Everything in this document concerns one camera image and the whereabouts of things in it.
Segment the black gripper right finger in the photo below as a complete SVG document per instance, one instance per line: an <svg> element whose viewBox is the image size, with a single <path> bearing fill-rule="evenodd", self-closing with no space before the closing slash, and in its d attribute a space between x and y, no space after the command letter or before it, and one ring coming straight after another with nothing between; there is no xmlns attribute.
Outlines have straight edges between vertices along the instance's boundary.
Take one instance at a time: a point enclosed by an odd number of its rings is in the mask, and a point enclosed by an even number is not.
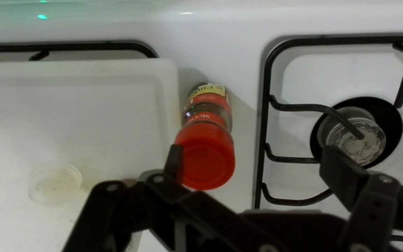
<svg viewBox="0 0 403 252"><path fill-rule="evenodd" d="M337 147L324 147L319 175L350 211L338 239L341 252L394 252L393 231L403 231L403 184L361 168Z"/></svg>

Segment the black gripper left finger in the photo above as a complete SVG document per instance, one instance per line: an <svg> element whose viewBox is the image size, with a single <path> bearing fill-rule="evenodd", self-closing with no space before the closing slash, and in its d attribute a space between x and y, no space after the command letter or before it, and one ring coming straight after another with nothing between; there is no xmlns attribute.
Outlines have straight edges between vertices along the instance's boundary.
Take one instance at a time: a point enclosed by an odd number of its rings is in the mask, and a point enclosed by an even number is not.
<svg viewBox="0 0 403 252"><path fill-rule="evenodd" d="M145 179L93 186L63 252L124 252L138 231L170 252L259 252L266 233L208 194L184 189L182 168L183 148L175 144L165 166Z"/></svg>

